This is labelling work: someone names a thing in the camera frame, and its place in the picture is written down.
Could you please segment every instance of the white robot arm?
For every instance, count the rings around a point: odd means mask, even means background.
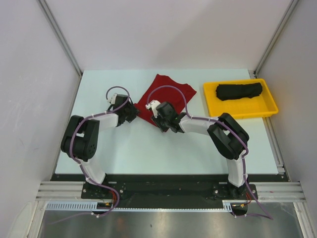
[[[168,102],[160,103],[156,100],[147,104],[146,108],[153,112],[152,120],[161,131],[171,129],[175,133],[194,132],[210,136],[219,153],[227,160],[229,183],[233,188],[244,190],[243,164],[241,159],[243,146],[231,133],[225,133],[225,128],[215,123],[216,120],[225,123],[247,144],[249,140],[248,134],[231,115],[222,114],[218,118],[212,118],[212,120],[202,117],[200,119],[192,119],[186,113],[177,114],[172,104]]]

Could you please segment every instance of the black cloth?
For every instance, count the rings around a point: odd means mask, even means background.
[[[220,84],[216,88],[217,97],[222,100],[253,98],[259,96],[263,88],[260,83]]]

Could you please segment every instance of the purple cable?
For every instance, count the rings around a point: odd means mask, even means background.
[[[124,87],[121,87],[121,86],[113,86],[111,88],[109,88],[106,92],[106,99],[108,99],[108,93],[111,89],[114,89],[114,88],[121,88],[123,89],[128,97],[127,99],[125,100],[125,102],[120,105],[119,107],[117,107],[116,109],[112,110],[112,111],[109,111],[109,112],[102,112],[102,113],[98,113],[98,114],[95,114],[95,115],[91,115],[91,116],[88,116],[88,117],[85,117],[79,124],[78,126],[76,127],[74,133],[73,133],[73,136],[71,137],[71,140],[70,140],[70,146],[69,146],[69,154],[70,154],[70,157],[76,162],[78,163],[80,166],[80,169],[81,171],[83,172],[84,176],[86,179],[88,179],[90,181],[90,183],[94,184],[94,185],[97,185],[97,186],[100,186],[100,187],[103,187],[103,188],[106,188],[106,189],[109,189],[111,191],[113,191],[117,197],[117,201],[116,203],[108,210],[106,211],[105,213],[103,214],[99,214],[98,217],[103,217],[107,214],[109,214],[109,212],[111,212],[114,208],[117,207],[117,205],[119,204],[119,200],[120,200],[120,197],[119,197],[119,193],[117,192],[117,190],[115,190],[114,188],[112,187],[109,187],[109,186],[105,186],[105,185],[102,185],[100,183],[97,183],[96,181],[93,181],[91,178],[89,178],[89,176],[87,175],[84,167],[81,165],[81,162],[79,161],[79,159],[75,158],[74,155],[73,155],[73,146],[74,146],[74,140],[75,140],[75,137],[76,137],[76,134],[78,133],[79,131],[79,128],[89,119],[92,119],[92,118],[97,118],[97,117],[100,117],[100,116],[103,116],[103,115],[106,115],[106,114],[110,114],[110,113],[114,113],[116,112],[117,110],[121,109],[125,104],[128,103],[129,99],[130,99],[130,94],[128,92],[128,90],[126,90]],[[56,224],[56,223],[59,223],[59,222],[63,222],[63,221],[66,221],[68,219],[71,219],[71,218],[74,218],[74,217],[77,217],[77,216],[81,216],[81,215],[91,215],[90,212],[83,212],[83,213],[78,213],[78,214],[75,214],[75,215],[72,215],[72,216],[69,216],[69,217],[66,217],[66,218],[63,218],[63,219],[60,219],[58,221],[55,221],[55,222],[51,222],[49,223],[50,225],[53,225],[53,224]]]
[[[273,217],[270,215],[270,213],[263,207],[262,204],[260,204],[260,202],[257,200],[257,198],[255,197],[255,195],[252,193],[252,190],[248,184],[248,181],[247,181],[247,178],[246,178],[246,162],[245,162],[245,156],[249,153],[249,149],[247,147],[247,145],[241,140],[241,138],[231,129],[229,128],[225,123],[221,122],[221,121],[218,121],[218,120],[215,120],[215,119],[212,119],[212,118],[202,118],[202,117],[193,117],[189,114],[188,112],[188,109],[187,109],[187,102],[186,102],[186,98],[184,96],[184,94],[182,93],[182,91],[180,91],[178,88],[174,87],[174,86],[170,86],[170,85],[164,85],[164,86],[160,86],[156,89],[154,89],[148,96],[148,99],[147,99],[147,104],[149,103],[150,101],[150,97],[152,96],[152,94],[157,91],[158,89],[161,89],[161,88],[173,88],[173,89],[176,89],[183,97],[183,100],[184,100],[184,104],[185,104],[185,112],[186,112],[186,115],[190,118],[190,119],[198,119],[198,120],[206,120],[206,121],[212,121],[212,122],[215,122],[215,123],[218,123],[220,124],[221,126],[223,126],[224,128],[226,128],[231,134],[233,134],[233,136],[242,144],[242,146],[244,147],[245,149],[245,153],[242,155],[241,159],[242,159],[242,164],[243,164],[243,179],[244,179],[244,182],[246,184],[246,187],[248,189],[248,191],[250,192],[251,196],[253,197],[253,199],[256,201],[256,203],[260,206],[260,208],[262,209],[262,211],[266,214],[265,215],[262,215],[262,214],[257,214],[257,213],[252,213],[252,214],[248,214],[246,216],[251,216],[251,217],[254,217],[254,216],[259,216],[259,217],[265,217],[265,218],[269,218],[271,220],[273,220]],[[236,216],[233,212],[232,214],[235,216],[235,217],[246,217],[245,215],[242,215],[242,216]]]

